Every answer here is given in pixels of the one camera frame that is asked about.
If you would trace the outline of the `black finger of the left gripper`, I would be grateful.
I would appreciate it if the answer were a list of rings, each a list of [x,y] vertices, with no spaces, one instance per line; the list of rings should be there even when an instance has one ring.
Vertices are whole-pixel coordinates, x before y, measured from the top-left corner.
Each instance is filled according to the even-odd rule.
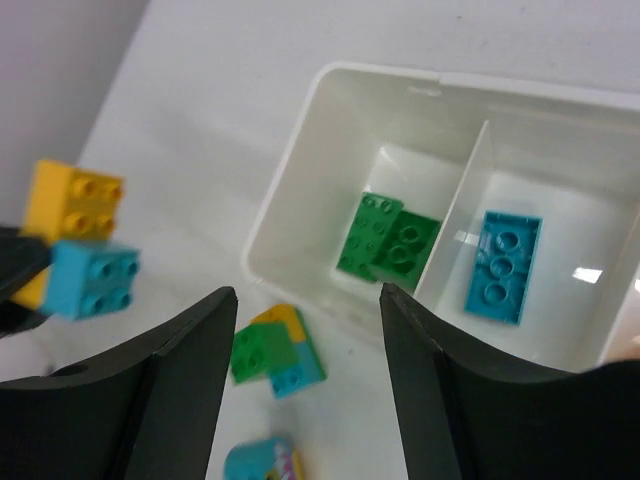
[[[1,226],[1,337],[33,330],[49,315],[11,297],[51,264],[51,249],[38,236],[21,236],[16,226]]]

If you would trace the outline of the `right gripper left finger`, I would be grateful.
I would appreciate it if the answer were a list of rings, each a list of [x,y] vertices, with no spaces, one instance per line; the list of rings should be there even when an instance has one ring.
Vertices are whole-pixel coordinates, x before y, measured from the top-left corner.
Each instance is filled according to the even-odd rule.
[[[3,382],[2,478],[205,478],[237,309],[221,287],[98,355]]]

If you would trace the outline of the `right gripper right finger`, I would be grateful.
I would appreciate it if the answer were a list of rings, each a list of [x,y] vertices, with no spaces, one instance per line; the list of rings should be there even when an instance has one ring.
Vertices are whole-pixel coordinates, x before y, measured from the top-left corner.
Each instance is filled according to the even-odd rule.
[[[412,479],[635,479],[639,364],[581,373],[501,351],[393,284],[384,347]]]

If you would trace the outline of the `blue small lego brick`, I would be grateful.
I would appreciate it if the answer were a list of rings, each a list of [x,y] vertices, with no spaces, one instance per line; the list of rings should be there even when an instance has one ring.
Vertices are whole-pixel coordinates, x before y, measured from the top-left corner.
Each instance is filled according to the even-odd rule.
[[[60,240],[40,310],[71,321],[127,309],[140,270],[139,250],[117,242]]]

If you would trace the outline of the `yellow lego brick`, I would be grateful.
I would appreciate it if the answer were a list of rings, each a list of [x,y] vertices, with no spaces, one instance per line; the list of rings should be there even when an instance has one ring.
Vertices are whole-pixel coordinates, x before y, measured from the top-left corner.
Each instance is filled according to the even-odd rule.
[[[111,235],[116,227],[116,213],[123,193],[121,177],[41,159],[32,177],[21,233],[42,237],[52,250],[60,240],[114,242]],[[43,312],[40,307],[46,294],[51,265],[15,293],[11,300]]]

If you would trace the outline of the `green lego brick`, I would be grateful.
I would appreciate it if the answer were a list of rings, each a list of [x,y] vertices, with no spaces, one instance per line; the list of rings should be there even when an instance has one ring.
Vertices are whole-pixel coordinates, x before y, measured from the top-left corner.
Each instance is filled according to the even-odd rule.
[[[369,265],[371,274],[413,294],[440,227],[437,219],[402,210]]]
[[[389,231],[403,210],[400,200],[364,192],[339,255],[337,269],[373,283],[373,263]]]

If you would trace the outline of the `blue long lego brick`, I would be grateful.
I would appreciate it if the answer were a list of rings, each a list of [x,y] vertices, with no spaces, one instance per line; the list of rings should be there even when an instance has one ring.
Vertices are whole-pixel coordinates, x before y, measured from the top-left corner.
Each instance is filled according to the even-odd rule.
[[[520,323],[542,224],[539,217],[485,213],[466,312],[505,324]]]

